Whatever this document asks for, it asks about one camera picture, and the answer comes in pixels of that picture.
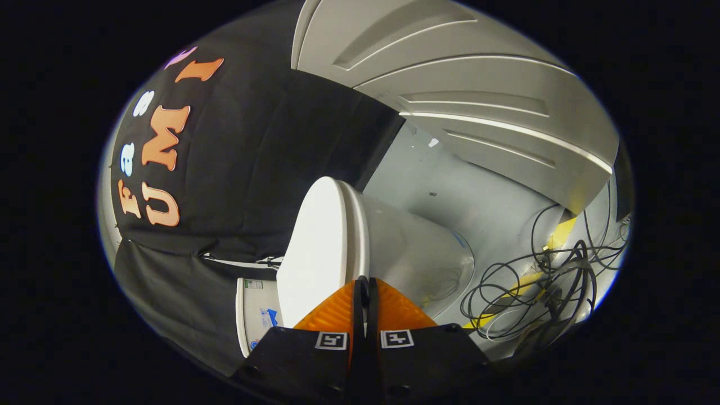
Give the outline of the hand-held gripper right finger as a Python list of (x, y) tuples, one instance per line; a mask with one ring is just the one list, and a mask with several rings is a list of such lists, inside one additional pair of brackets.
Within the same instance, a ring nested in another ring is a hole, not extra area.
[(462, 326), (440, 325), (388, 282), (368, 284), (368, 403), (447, 402), (491, 375)]

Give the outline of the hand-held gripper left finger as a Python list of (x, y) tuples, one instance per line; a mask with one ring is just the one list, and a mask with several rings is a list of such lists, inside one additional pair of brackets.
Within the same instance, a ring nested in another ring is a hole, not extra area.
[(234, 374), (273, 403), (343, 403), (366, 346), (367, 279), (346, 283), (293, 327), (273, 327)]

